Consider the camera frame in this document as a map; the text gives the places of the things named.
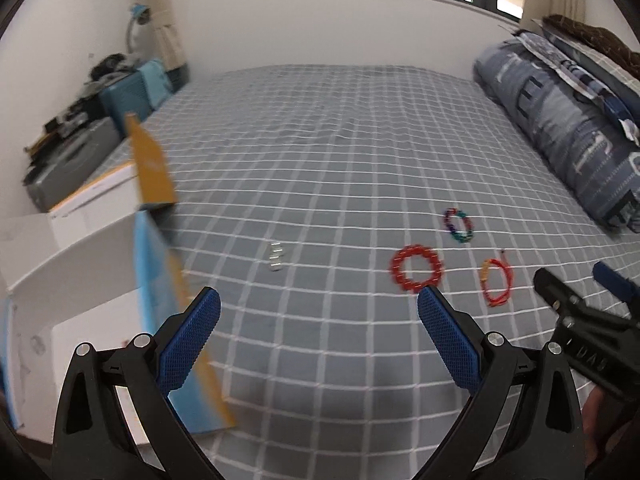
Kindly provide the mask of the right hand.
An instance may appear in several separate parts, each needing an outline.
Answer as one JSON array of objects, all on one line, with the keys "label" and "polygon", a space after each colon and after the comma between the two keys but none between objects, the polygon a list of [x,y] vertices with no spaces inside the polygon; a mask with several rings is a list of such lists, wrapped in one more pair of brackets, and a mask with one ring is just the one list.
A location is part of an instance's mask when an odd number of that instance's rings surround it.
[{"label": "right hand", "polygon": [[625,408],[623,402],[594,387],[582,407],[582,430],[585,437],[585,464],[590,466],[600,454],[610,454],[623,439],[628,422],[618,420]]}]

